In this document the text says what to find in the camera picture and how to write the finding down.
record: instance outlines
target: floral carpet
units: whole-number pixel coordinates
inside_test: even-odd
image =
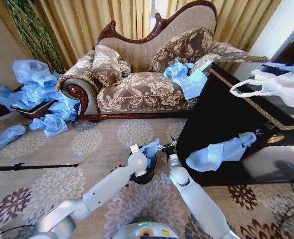
[[[52,138],[28,131],[0,150],[0,166],[74,164],[77,168],[0,172],[0,229],[34,224],[67,198],[83,195],[100,179],[127,162],[130,145],[156,138],[162,144],[178,138],[186,119],[77,120],[70,130]],[[0,118],[0,131],[15,124],[29,125],[17,113]],[[210,239],[184,204],[178,190],[160,176],[168,166],[157,154],[155,176],[145,185],[132,181],[87,219],[77,222],[72,238],[111,238],[125,224],[156,221],[169,225],[181,238]],[[290,184],[233,185],[204,190],[225,214],[230,228],[244,239],[294,239],[294,194]],[[33,227],[5,233],[24,239]]]

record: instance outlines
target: sofa backrest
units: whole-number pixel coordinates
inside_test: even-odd
[[[156,14],[156,25],[144,39],[131,40],[122,37],[115,31],[116,23],[107,25],[97,39],[96,44],[108,46],[125,61],[133,65],[132,72],[144,72],[157,53],[158,49],[173,37],[198,27],[206,27],[215,32],[216,9],[207,1],[195,1],[187,4],[169,19],[162,19]]]

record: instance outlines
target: black cable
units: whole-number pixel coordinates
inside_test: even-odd
[[[291,189],[292,189],[293,194],[294,194],[294,186],[293,186],[293,183],[294,183],[294,178],[293,178],[293,179],[291,180],[291,182],[290,182],[290,186],[291,186]],[[294,213],[291,214],[290,216],[287,215],[287,213],[288,213],[291,209],[293,209],[293,208],[294,208],[294,205],[293,205],[292,207],[288,208],[288,209],[286,210],[286,212],[283,214],[283,216],[281,217],[281,219],[280,219],[280,223],[279,223],[279,225],[278,225],[278,230],[277,230],[277,231],[278,231],[279,236],[280,236],[281,239],[283,239],[283,237],[281,236],[281,227],[282,227],[282,225],[284,224],[284,222],[285,222],[286,220],[288,220],[288,219],[294,217]]]
[[[18,226],[18,227],[14,227],[14,228],[10,228],[10,229],[7,229],[3,232],[0,232],[0,235],[3,234],[3,233],[6,233],[8,231],[11,231],[11,230],[14,230],[14,229],[17,229],[17,228],[24,228],[24,227],[33,227],[35,226],[35,224],[31,224],[31,225],[21,225],[21,226]]]

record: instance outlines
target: crumpled blue plastic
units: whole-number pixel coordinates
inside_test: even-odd
[[[75,120],[79,101],[65,96],[61,91],[54,91],[60,75],[51,74],[47,64],[36,60],[15,61],[13,69],[17,80],[24,83],[24,86],[19,92],[12,92],[8,87],[0,86],[0,103],[11,110],[11,106],[30,110],[41,102],[57,100],[49,108],[54,114],[34,119],[30,128],[44,129],[47,137],[68,130],[65,122]]]
[[[0,104],[6,106],[10,111],[13,111],[13,105],[19,98],[19,94],[13,92],[8,86],[0,86]]]
[[[241,133],[239,138],[195,151],[186,159],[187,165],[198,172],[216,171],[223,161],[239,161],[252,143],[257,140],[252,132]]]
[[[25,134],[26,127],[20,124],[7,128],[0,132],[0,148],[4,148],[13,140],[16,140],[20,135]]]
[[[43,129],[46,137],[53,137],[68,130],[64,119],[58,114],[46,114],[41,118],[34,118],[30,124],[31,130]]]
[[[179,85],[183,91],[186,100],[190,100],[200,95],[207,76],[202,72],[211,61],[205,63],[201,68],[197,68],[190,76],[188,76],[188,68],[194,66],[193,63],[182,64],[177,62],[166,68],[164,72],[165,77],[172,77],[173,83]]]
[[[16,60],[13,63],[13,70],[20,83],[51,74],[48,65],[37,60]]]
[[[189,68],[192,69],[195,64],[193,63],[184,63],[177,61],[176,63],[168,66],[163,73],[165,77],[172,77],[173,79],[187,78]]]
[[[157,138],[154,142],[151,142],[150,144],[141,147],[138,152],[142,153],[147,158],[147,167],[152,168],[156,165],[157,159],[156,159],[156,153],[158,152],[158,145],[159,145],[159,139]]]

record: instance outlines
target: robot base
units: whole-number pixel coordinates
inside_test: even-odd
[[[166,224],[156,222],[132,223],[123,226],[113,239],[137,239],[140,236],[157,238],[179,238]]]

